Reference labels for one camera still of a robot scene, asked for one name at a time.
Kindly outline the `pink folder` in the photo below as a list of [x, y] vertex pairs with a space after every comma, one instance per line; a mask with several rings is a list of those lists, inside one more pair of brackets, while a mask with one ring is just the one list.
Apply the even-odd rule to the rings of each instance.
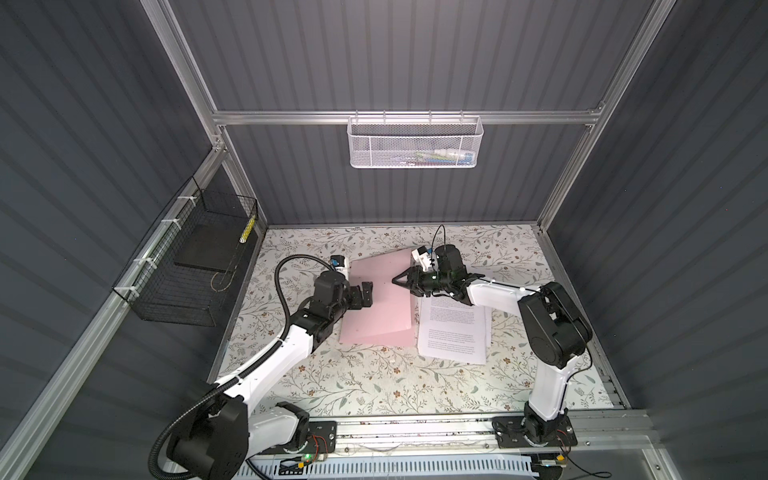
[[392, 279], [411, 266], [410, 250], [399, 250], [351, 263], [350, 280], [373, 283], [371, 307], [348, 311], [341, 322], [341, 344], [414, 347], [416, 327], [411, 294]]

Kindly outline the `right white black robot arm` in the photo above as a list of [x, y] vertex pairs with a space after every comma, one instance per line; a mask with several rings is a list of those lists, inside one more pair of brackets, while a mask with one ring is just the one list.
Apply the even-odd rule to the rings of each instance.
[[533, 447], [578, 444], [565, 406], [570, 379], [580, 372], [593, 329], [557, 282], [517, 286], [469, 271], [453, 244], [412, 251], [412, 265], [392, 283], [415, 297], [447, 297], [466, 306], [489, 307], [520, 316], [537, 359], [536, 376], [520, 424], [508, 427]]

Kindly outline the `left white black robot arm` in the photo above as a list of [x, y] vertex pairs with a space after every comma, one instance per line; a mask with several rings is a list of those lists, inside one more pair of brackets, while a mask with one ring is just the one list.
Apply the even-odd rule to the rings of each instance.
[[284, 313], [280, 335], [216, 380], [158, 435], [147, 460], [153, 478], [231, 479], [255, 454], [303, 443], [308, 415], [300, 408], [282, 405], [258, 417], [252, 414], [274, 385], [333, 333], [347, 311], [373, 303], [372, 283], [350, 284], [347, 258], [334, 255], [320, 264], [313, 294], [296, 312]]

